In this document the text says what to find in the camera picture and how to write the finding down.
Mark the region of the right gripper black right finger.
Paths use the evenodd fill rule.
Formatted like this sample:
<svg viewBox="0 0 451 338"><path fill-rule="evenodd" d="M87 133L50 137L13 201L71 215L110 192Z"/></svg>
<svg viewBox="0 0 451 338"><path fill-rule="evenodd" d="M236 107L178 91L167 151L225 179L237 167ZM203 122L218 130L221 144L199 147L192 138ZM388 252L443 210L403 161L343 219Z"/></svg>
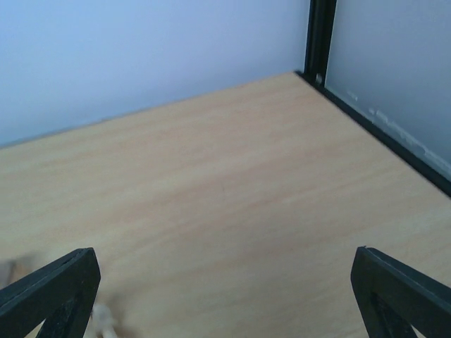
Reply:
<svg viewBox="0 0 451 338"><path fill-rule="evenodd" d="M378 249L356 250L350 274L370 337L450 336L450 288Z"/></svg>

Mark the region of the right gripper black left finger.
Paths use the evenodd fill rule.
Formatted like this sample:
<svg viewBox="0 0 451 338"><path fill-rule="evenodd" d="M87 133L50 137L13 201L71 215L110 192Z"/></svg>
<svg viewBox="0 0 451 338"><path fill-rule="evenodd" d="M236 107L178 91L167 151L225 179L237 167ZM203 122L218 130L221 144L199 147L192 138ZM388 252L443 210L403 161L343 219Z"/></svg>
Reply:
<svg viewBox="0 0 451 338"><path fill-rule="evenodd" d="M101 273L92 247L71 251L1 290L1 336L82 337Z"/></svg>

